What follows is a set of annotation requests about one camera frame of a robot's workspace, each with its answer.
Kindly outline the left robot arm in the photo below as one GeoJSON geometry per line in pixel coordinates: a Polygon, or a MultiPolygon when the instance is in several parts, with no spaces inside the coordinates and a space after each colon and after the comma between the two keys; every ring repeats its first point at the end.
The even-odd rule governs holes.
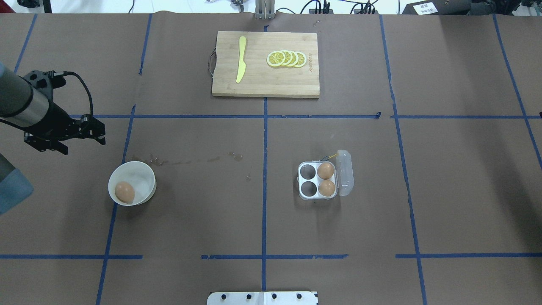
{"type": "Polygon", "coordinates": [[[24,142],[37,151],[69,153],[65,141],[93,139],[106,144],[106,127],[94,116],[91,93],[75,72],[31,71],[21,77],[3,64],[0,68],[1,122],[24,133],[24,142]],[[76,77],[89,100],[89,112],[74,119],[54,102],[54,90],[76,77]]]}

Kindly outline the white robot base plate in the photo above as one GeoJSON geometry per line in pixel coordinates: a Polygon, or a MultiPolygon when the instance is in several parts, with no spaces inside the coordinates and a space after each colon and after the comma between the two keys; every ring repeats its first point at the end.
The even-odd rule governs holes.
{"type": "Polygon", "coordinates": [[[207,298],[207,305],[318,305],[313,291],[217,292],[207,298]]]}

